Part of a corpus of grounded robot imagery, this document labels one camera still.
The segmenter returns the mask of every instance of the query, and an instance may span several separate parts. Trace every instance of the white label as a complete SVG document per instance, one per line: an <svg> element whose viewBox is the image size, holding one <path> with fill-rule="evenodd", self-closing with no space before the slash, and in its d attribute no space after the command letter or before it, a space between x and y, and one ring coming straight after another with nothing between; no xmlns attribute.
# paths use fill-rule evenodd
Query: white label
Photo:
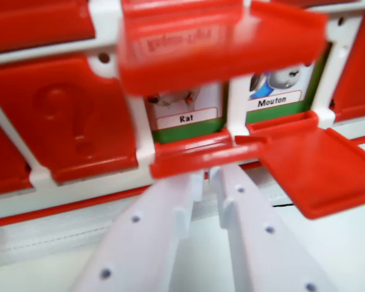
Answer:
<svg viewBox="0 0 365 292"><path fill-rule="evenodd" d="M274 106L286 105L289 103L299 102L302 97L302 91L291 91L287 93L276 94L274 96L261 97L248 101L248 111L261 110L263 108L272 108Z"/></svg>
<svg viewBox="0 0 365 292"><path fill-rule="evenodd" d="M176 126L188 125L190 123L202 122L211 120L218 116L217 108L205 108L189 113L174 114L167 117L159 117L157 119L157 129L165 129Z"/></svg>

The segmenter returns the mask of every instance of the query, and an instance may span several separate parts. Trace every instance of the question mark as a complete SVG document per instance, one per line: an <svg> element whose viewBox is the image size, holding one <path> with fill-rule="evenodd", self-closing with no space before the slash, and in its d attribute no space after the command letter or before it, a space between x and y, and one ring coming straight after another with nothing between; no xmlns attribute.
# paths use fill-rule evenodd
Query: question mark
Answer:
<svg viewBox="0 0 365 292"><path fill-rule="evenodd" d="M84 88L67 84L50 85L37 92L34 107L45 118L55 120L59 118L60 108L67 106L68 101L73 112L72 135L75 140L75 152L90 159L94 156L95 146L87 141L85 125L94 111L94 100Z"/></svg>

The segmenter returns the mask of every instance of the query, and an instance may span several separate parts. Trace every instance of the plastic hole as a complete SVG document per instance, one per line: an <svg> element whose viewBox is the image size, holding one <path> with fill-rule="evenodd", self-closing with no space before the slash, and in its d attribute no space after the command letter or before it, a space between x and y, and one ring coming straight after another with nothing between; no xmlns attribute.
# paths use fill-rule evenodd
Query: plastic hole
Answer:
<svg viewBox="0 0 365 292"><path fill-rule="evenodd" d="M342 26L345 22L345 19L343 17L341 17L339 20L338 20L338 26Z"/></svg>
<svg viewBox="0 0 365 292"><path fill-rule="evenodd" d="M274 234L274 227L269 225L265 227L265 231L269 234Z"/></svg>
<svg viewBox="0 0 365 292"><path fill-rule="evenodd" d="M111 270L110 269L102 269L100 272L100 278L102 280L107 280L109 277L111 277Z"/></svg>
<svg viewBox="0 0 365 292"><path fill-rule="evenodd" d="M239 185L237 185L237 186L236 186L236 189L237 189L237 192L238 192L238 193L244 193L244 192L245 192L245 188L244 188L243 186L239 186Z"/></svg>
<svg viewBox="0 0 365 292"><path fill-rule="evenodd" d="M345 57L347 55L348 50L349 50L348 46L343 46L342 48L339 49L339 56L341 58Z"/></svg>
<svg viewBox="0 0 365 292"><path fill-rule="evenodd" d="M317 292L317 288L315 286L314 283L307 283L305 284L305 289L308 291L308 292Z"/></svg>
<svg viewBox="0 0 365 292"><path fill-rule="evenodd" d="M99 53L100 62L107 64L110 62L110 56L107 53Z"/></svg>
<svg viewBox="0 0 365 292"><path fill-rule="evenodd" d="M141 218L138 215L134 215L134 216L132 216L131 220L133 223L138 223L138 222L140 222Z"/></svg>

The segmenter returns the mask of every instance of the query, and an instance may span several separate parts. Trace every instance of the red plastic flap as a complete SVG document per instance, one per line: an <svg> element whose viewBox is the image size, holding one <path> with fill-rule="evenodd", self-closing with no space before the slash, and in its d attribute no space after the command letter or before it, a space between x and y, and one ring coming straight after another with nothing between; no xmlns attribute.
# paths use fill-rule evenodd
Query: red plastic flap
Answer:
<svg viewBox="0 0 365 292"><path fill-rule="evenodd" d="M250 9L235 0L170 2L176 1L159 1L153 11L142 1L125 12L118 54L129 93L190 88L311 63L325 46L321 14L261 1Z"/></svg>
<svg viewBox="0 0 365 292"><path fill-rule="evenodd" d="M58 182L137 166L120 83L84 55L1 66L0 106Z"/></svg>
<svg viewBox="0 0 365 292"><path fill-rule="evenodd" d="M333 99L336 121L365 116L365 16Z"/></svg>
<svg viewBox="0 0 365 292"><path fill-rule="evenodd" d="M0 128L0 193L32 187L27 162Z"/></svg>
<svg viewBox="0 0 365 292"><path fill-rule="evenodd" d="M154 178L165 178L194 172L216 165L259 157L267 144L267 137L235 137L234 145L226 129L221 133L168 144L156 144L156 159L150 166Z"/></svg>
<svg viewBox="0 0 365 292"><path fill-rule="evenodd" d="M307 218L365 204L364 150L331 129L277 126L284 131L260 160Z"/></svg>
<svg viewBox="0 0 365 292"><path fill-rule="evenodd" d="M94 36L87 0L0 0L0 52Z"/></svg>

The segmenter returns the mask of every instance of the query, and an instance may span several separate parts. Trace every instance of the cartoon rat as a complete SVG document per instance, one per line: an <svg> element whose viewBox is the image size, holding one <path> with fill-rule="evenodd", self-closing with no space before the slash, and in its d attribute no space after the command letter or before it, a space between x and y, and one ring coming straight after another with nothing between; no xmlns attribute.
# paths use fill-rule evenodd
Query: cartoon rat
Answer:
<svg viewBox="0 0 365 292"><path fill-rule="evenodd" d="M180 100L185 101L188 110L195 110L195 101L199 94L200 88L165 92L162 94L152 94L147 96L147 101L159 106L170 106L174 102L179 102Z"/></svg>

